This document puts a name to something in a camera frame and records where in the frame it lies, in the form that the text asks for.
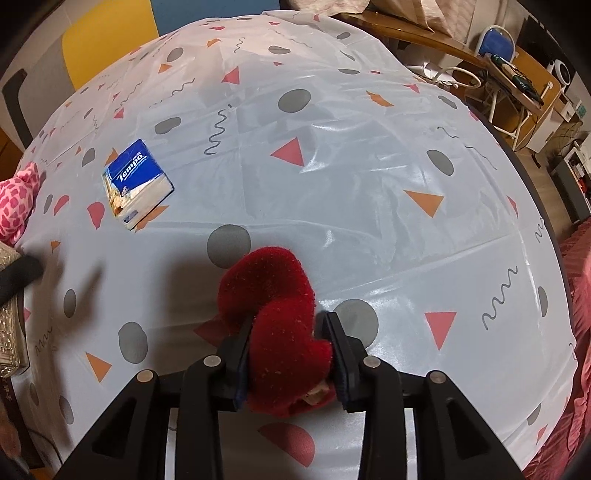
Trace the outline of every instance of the red cloth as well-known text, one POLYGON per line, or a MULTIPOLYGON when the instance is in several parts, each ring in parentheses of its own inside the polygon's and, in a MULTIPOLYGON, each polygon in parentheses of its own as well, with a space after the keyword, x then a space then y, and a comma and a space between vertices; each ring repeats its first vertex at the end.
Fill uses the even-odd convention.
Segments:
POLYGON ((334 389, 311 406, 301 398, 328 377, 332 346, 313 337, 314 291, 289 250, 265 247, 243 257, 223 276, 217 307, 230 334, 254 316, 249 348, 248 404, 286 417, 325 405, 334 389))
POLYGON ((579 367, 558 425, 524 470, 530 480, 558 480, 591 432, 591 220, 560 245, 573 300, 571 326, 579 367))

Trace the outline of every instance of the pink plush toy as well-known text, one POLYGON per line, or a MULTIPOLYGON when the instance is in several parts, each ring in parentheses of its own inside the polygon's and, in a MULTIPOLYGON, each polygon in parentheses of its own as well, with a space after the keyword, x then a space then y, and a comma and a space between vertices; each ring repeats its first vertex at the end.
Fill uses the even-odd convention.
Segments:
POLYGON ((39 192, 37 165, 29 162, 9 180, 0 181, 0 241, 14 247, 39 192))

